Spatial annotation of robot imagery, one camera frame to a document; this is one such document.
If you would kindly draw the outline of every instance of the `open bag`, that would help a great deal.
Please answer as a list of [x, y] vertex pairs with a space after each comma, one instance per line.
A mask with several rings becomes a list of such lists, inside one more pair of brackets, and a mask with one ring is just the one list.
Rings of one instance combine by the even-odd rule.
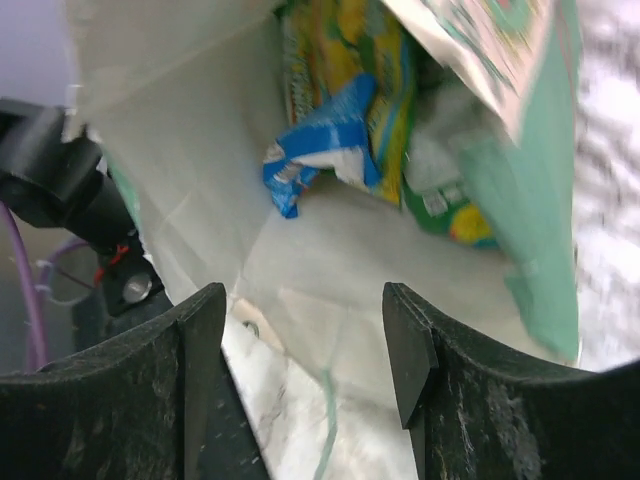
[[75, 121], [99, 134], [172, 302], [223, 282], [231, 317], [329, 372], [339, 394], [389, 407], [385, 282], [518, 350], [574, 360], [574, 0], [383, 2], [483, 105], [451, 144], [501, 251], [429, 235], [329, 176], [282, 218], [261, 176], [288, 127], [280, 3], [66, 0]]

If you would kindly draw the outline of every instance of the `marbled tabletop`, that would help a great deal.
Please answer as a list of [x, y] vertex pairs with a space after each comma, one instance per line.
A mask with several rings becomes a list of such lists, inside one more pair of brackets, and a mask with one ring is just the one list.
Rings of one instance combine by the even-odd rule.
[[[579, 0], [579, 6], [579, 366], [603, 370], [640, 357], [640, 0]], [[274, 480], [314, 478], [327, 435], [321, 387], [239, 323], [229, 323], [223, 345]], [[397, 412], [339, 398], [324, 479], [414, 478]]]

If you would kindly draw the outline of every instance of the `white plastic bag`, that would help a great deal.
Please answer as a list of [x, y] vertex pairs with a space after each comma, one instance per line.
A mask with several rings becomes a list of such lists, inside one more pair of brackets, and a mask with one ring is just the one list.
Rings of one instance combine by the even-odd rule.
[[[287, 126], [281, 33], [269, 13], [277, 3], [67, 0], [77, 119], [99, 132], [135, 190], [134, 214], [172, 301], [223, 282], [231, 310], [242, 300], [236, 316], [272, 328], [272, 343], [309, 372], [330, 369], [339, 394], [393, 408], [385, 282], [547, 355], [519, 320], [501, 254], [429, 236], [410, 214], [332, 179], [301, 199], [299, 218], [281, 218], [261, 181], [264, 152]], [[435, 25], [422, 24], [424, 38], [455, 58]]]

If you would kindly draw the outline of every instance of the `red wire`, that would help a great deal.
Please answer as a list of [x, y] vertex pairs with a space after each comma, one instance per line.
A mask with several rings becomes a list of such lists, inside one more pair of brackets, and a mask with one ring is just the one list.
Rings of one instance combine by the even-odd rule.
[[116, 251], [116, 254], [113, 256], [111, 260], [109, 260], [109, 263], [107, 264], [107, 266], [104, 268], [99, 268], [95, 276], [93, 277], [93, 283], [95, 286], [98, 286], [100, 284], [100, 282], [102, 281], [102, 277], [104, 277], [104, 274], [106, 273], [107, 269], [110, 267], [113, 267], [116, 263], [122, 260], [122, 257], [124, 257], [128, 251], [129, 251], [129, 247], [122, 247], [118, 245], [118, 250]]

